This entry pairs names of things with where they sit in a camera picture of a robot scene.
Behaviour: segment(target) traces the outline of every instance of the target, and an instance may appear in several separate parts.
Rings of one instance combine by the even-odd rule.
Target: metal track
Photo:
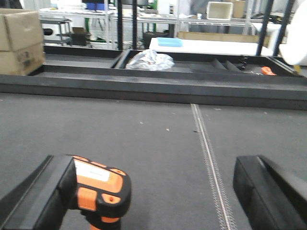
[[[209,182],[221,230],[237,230],[236,222],[229,204],[218,163],[215,158],[199,106],[197,104],[191,104],[191,107],[195,119],[196,129],[200,136],[204,163],[208,172]]]

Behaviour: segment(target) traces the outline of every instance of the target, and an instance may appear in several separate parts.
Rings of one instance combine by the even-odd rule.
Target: blue box
[[[169,46],[169,47],[182,47],[182,40],[179,38],[171,38],[171,37],[158,37],[158,45],[159,46]]]

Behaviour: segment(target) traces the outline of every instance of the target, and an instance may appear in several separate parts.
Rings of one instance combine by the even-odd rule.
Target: gray carpet
[[[307,181],[307,112],[200,106],[239,230],[251,229],[232,188],[236,156],[264,155]]]
[[[49,154],[77,154],[129,173],[124,230],[218,229],[189,105],[0,94],[0,196]],[[87,224],[70,211],[62,229]]]
[[[307,112],[201,106],[239,230],[248,220],[232,189],[236,156],[263,154],[307,180]],[[0,93],[0,198],[47,155],[77,154],[127,171],[123,230],[217,230],[190,105]],[[84,230],[78,211],[62,229]]]

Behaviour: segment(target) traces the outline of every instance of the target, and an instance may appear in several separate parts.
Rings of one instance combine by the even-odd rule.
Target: orange tool
[[[131,181],[122,170],[73,156],[77,192],[71,209],[80,209],[91,230],[119,230],[129,209]]]
[[[264,75],[276,76],[276,74],[272,72],[272,70],[271,70],[270,67],[264,66],[264,67],[262,67],[261,70],[262,70],[262,73],[263,73]]]

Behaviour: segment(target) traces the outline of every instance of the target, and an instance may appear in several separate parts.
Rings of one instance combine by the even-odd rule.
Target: black pole
[[[286,32],[286,29],[287,29],[287,25],[288,25],[289,20],[290,20],[291,11],[292,11],[294,2],[295,2],[295,0],[289,0],[288,4],[286,6],[282,26],[279,30],[278,38],[277,38],[277,41],[276,41],[276,44],[275,44],[275,47],[274,47],[273,56],[277,56],[278,53],[279,53],[279,45],[283,42],[283,37],[284,37],[284,34]]]
[[[121,0],[117,1],[118,19],[117,19],[117,41],[118,49],[123,50],[123,4]]]
[[[257,48],[257,53],[256,53],[257,56],[261,55],[262,47],[264,44],[264,39],[265,39],[265,36],[267,35],[267,28],[268,28],[268,23],[269,23],[273,3],[274,3],[274,0],[268,0],[267,7],[265,9],[261,34],[259,37],[258,48]]]
[[[132,48],[135,50],[137,49],[137,42],[138,42],[138,21],[137,21],[137,7],[138,3],[137,0],[132,0]]]

